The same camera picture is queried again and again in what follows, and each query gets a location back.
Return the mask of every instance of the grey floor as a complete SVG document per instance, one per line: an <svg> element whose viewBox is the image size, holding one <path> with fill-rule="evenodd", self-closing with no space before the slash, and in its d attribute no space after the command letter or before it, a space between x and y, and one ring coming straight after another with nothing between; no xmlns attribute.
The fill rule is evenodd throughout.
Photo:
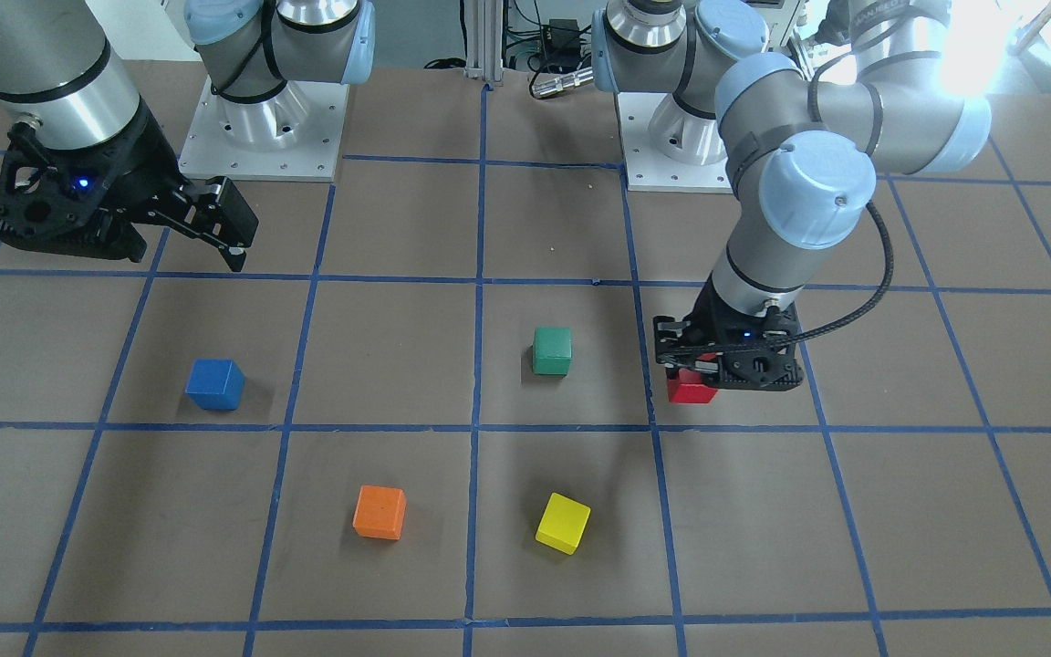
<svg viewBox="0 0 1051 657"><path fill-rule="evenodd" d="M204 71L130 70L180 144ZM610 97L524 80L376 70L334 187L242 186L242 274L162 230L141 265L0 248L0 654L1051 656L1051 97L880 180L894 291L805 386L676 407L647 317L738 205L626 191ZM560 382L537 325L573 328ZM197 357L241 409L184 397ZM351 531L364 483L408 492L400 541ZM573 557L533 540L554 491L593 510Z"/></svg>

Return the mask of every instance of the grid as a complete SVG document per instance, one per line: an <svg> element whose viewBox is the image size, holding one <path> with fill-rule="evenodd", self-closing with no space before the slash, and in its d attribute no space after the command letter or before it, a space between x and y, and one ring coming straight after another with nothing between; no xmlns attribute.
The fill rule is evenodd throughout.
<svg viewBox="0 0 1051 657"><path fill-rule="evenodd" d="M346 161L356 162L383 162L383 163L419 163L419 165L433 166L446 165L447 163L461 163L461 165L475 165L478 167L478 207L475 210L476 222L476 267L473 278L447 278L447 275L380 275L380 274L333 274L325 273L322 270L322 263L325 262L324 254L329 242L329 230L333 224L335 187L330 188L326 200L324 218L322 218L321 233L315 251L313 269L309 274L300 273L186 273L186 271L160 271L162 259L166 245L169 242L168 230L160 231L160 238L150 267L147 271L75 271L75 270L38 270L38 269L0 269L0 275L26 275L26 278L66 278L66 279L138 279L142 280L142 291L139 301L135 305L135 312L128 324L128 332L122 342L120 357L111 375L103 407L100 408L99 417L95 422L50 422L50 420L0 420L0 429L28 429L39 432L69 432L70 430L84 430L91 432L91 440L88 444L86 456L80 469L75 491L71 498L70 508L66 511L65 521L59 543L56 546L55 556L47 571L45 586L38 600L38 608L35 609L34 620L29 623L0 623L0 633L24 633L26 641L24 644L25 656L30 656L37 649L38 639L46 633L243 633L245 643L243 643L243 654L247 657L254 653L255 640L263 633L284 633L296 631L459 631L462 632L461 653L468 657L474 652L474 634L476 631L493 631L497 628L559 628L559 627L667 627L674 629L675 644L677 653L681 656L688 654L687 629L702 625L760 625L760 624L806 624L806 623L869 623L872 629L873 639L877 644L877 653L887 656L888 642L887 632L884 622L897 622L897 620L918 620L918 619L1051 619L1051 605L1049 607L1007 607L1007 608L942 608L942 609L889 609L880 607L874 595L874 582L868 568L868 551L870 546L864 541L860 533L860 523L854 515L854 496L851 495L847 486L846 475L844 475L839 449L836 446L834 436L846 433L969 433L969 435L980 435L987 438L992 456L1000 467L1002 478L1006 486L1006 493L1013 502L1017 519L1021 523L1025 539L1029 543L1033 553L1035 566L1038 567L1039 577L1048 590L1048 597L1051 599L1051 570L1048 564L1042 546L1034 532L1033 525L1029 521L1029 513L1025 504L1021 499L1021 494L1013 481L1013 471L1011 471L1004 450L1002 450L1002 437L1011 433L1048 433L1051 435L1051 427L1048 426L1014 426L997 425L989 419L988 411L985 407L985 399L981 395L975 377L972 376L971 366L965 354L964 346L952 324L952 317L948 313L945 295L1046 295L1051 296L1051 288L1003 288L1003 287L940 287L935 283L931 273L929 261L923 253L921 243L916 237L916 230L910 221L903 194L895 184L895 179L889 176L880 178L881 194L893 196L894 203L900 211L906 233L916 251L919 266L923 270L925 286L900 286L894 287L894 294L929 294L934 300L935 308L939 312L939 320L942 321L947 336L951 341L952 353L956 358L957 366L963 371L963 377L967 383L967 390L971 395L976 412L980 415L980 424L976 426L899 426L899 425L844 425L831 424L826 418L826 408L823 405L822 392L820 389L821 370L815 370L813 358L810 350L806 346L802 348L802 361L805 369L809 371L808 388L812 396L812 406L817 414L817 424L799 425L672 425L659 422L658 411L656 411L655 395L658 390L654 387L654 375L652 375L650 362L647 362L646 344L646 317L647 312L643 308L643 291L661 287L698 287L695 280L643 280L637 258L637 242L632 224L631 203L628 192L626 192L626 171L621 163L547 163L547 162L518 162L508 161L508 159L491 159L488 157L488 132L489 132L489 97L492 88L485 87L480 90L480 153L478 158L434 158L434 157L405 157L405 156L377 156L377 155L347 155ZM1033 208L1030 207L1026 199L1026 187L1051 187L1051 182L1046 180L1030 180L1022 182L1014 178L1013 168L1005 159L996 139L990 142L993 152L995 152L1000 166L1006 173L1006 179L980 179L961 180L947 178L918 178L903 179L903 182L921 184L921 186L934 187L937 184L997 184L1011 188L1016 194L1019 204L1029 217L1035 235L1039 239L1040 245L1046 249L1048 261L1051 263L1051 245L1046 232L1042 229L1038 219L1034 215ZM488 172L493 167L531 167L542 169L601 169L617 171L619 182L619 192L622 207L622 227L625 230L626 259L630 266L630 280L598 280L598 279L504 279L488 278L486 274L486 186L488 186ZM297 337L296 352L294 355L294 373L289 386L287 396L287 410L281 424L150 424L150 422L116 422L109 419L109 412L116 398L118 387L121 384L122 374L125 373L126 366L129 366L129 353L133 348L139 326L142 323L143 313L149 300L153 285L159 280L290 280L291 282L306 282L308 291L306 292L303 321L301 321L301 332ZM371 424L371 425L325 425L325 424L300 424L295 422L295 407L300 398L301 385L303 384L304 363L306 362L306 349L310 336L310 325L312 325L313 312L316 303L318 288L326 283L379 283L379 284L446 284L447 286L471 287L474 291L474 350L473 350L473 378L472 390L472 415L468 425L405 425L405 424ZM646 423L630 425L517 425L517 424L486 424L482 422L480 407L482 406L482 350L483 350L483 325L485 325L485 294L491 287L520 287L520 286L547 286L547 287L630 287L633 306L635 332L638 334L638 345L640 349L639 357L642 370L643 394L646 401ZM815 284L812 290L862 292L870 290L869 286L860 284ZM51 601L53 592L59 581L59 574L66 555L69 543L76 528L77 515L80 512L80 504L83 501L88 478L92 472L97 450L99 450L101 437L105 432L280 432L279 452L276 453L276 468L271 486L270 500L268 500L268 512L266 516L266 532L262 537L262 549L257 571L255 571L252 601L250 603L250 614L246 620L230 622L230 620L189 620L189 622L170 622L170 620L159 619L130 619L124 622L55 622L46 619L47 608ZM271 554L274 541L276 522L279 522L280 500L283 498L284 483L287 480L287 455L291 438L302 433L313 432L462 432L470 436L470 463L468 463L468 499L467 499L467 554L465 554L465 609L463 615L456 619L261 619L264 592L266 591L268 566L271 563ZM651 436L652 453L654 454L654 469L656 489L659 492L660 523L662 523L664 556L666 556L668 596L671 596L672 612L666 615L640 615L640 616L527 616L527 617L481 617L475 614L475 572L476 572L476 545L478 545L478 472L480 465L480 437L483 432L625 432L625 433L646 433ZM844 515L844 522L849 534L852 546L853 558L858 564L861 577L861 586L867 603L865 612L796 612L796 614L688 614L684 612L681 601L681 581L679 566L676 558L676 535L673 531L672 502L668 499L667 471L664 463L664 437L676 433L703 432L703 433L820 433L822 445L825 447L826 456L829 460L830 474L833 476L836 492L841 502L841 511Z"/></svg>

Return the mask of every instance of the blue cube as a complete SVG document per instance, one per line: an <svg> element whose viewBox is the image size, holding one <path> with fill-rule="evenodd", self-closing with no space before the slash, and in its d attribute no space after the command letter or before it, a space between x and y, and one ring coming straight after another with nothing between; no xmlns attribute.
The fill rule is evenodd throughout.
<svg viewBox="0 0 1051 657"><path fill-rule="evenodd" d="M184 394L206 411L234 411L245 386L246 375L233 361L199 357L192 364Z"/></svg>

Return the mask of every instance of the white mounting plate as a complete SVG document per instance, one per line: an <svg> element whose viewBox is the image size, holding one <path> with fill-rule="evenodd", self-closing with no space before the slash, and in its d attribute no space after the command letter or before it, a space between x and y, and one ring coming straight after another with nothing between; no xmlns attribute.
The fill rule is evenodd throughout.
<svg viewBox="0 0 1051 657"><path fill-rule="evenodd" d="M221 109L209 93L209 79L197 101L189 136L184 139L181 173L204 179L228 176L233 180L288 180L296 183L333 183L347 116L346 84L292 82L310 100L303 139L282 150L250 150L226 137Z"/></svg>
<svg viewBox="0 0 1051 657"><path fill-rule="evenodd" d="M730 194L733 184L724 158L714 165L695 166L673 161L652 144L646 125L667 94L618 94L619 134L626 161L626 188L634 191L687 191Z"/></svg>

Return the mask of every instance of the light blue joint cap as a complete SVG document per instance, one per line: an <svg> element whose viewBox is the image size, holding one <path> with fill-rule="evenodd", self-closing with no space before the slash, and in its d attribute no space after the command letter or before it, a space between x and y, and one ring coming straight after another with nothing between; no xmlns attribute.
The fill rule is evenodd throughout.
<svg viewBox="0 0 1051 657"><path fill-rule="evenodd" d="M768 45L768 25L741 0L701 0L696 23L708 42L733 59L745 59Z"/></svg>
<svg viewBox="0 0 1051 657"><path fill-rule="evenodd" d="M951 138L919 173L948 173L966 167L984 149L989 132L992 132L992 105L988 99L984 96L964 99L964 112Z"/></svg>
<svg viewBox="0 0 1051 657"><path fill-rule="evenodd" d="M609 38L605 36L605 13L602 9L595 12L591 25L591 66L595 69L595 87L599 91L617 94L619 83L614 79L614 69L611 66L611 48Z"/></svg>
<svg viewBox="0 0 1051 657"><path fill-rule="evenodd" d="M187 0L184 24L197 45L211 45L257 16L262 0Z"/></svg>
<svg viewBox="0 0 1051 657"><path fill-rule="evenodd" d="M783 70L792 70L801 75L791 59L780 53L759 53L733 64L733 67L724 74L724 78L721 78L721 83L716 86L717 124L723 123L724 116L729 112L733 103L736 103L746 88L776 71Z"/></svg>
<svg viewBox="0 0 1051 657"><path fill-rule="evenodd" d="M355 41L347 55L347 67L343 69L343 84L363 84L371 78L371 66L376 58L376 8L371 0L363 0L359 7L358 24L355 25Z"/></svg>
<svg viewBox="0 0 1051 657"><path fill-rule="evenodd" d="M874 165L846 137L810 129L785 139L760 178L764 220L801 249L828 249L849 235L874 194Z"/></svg>

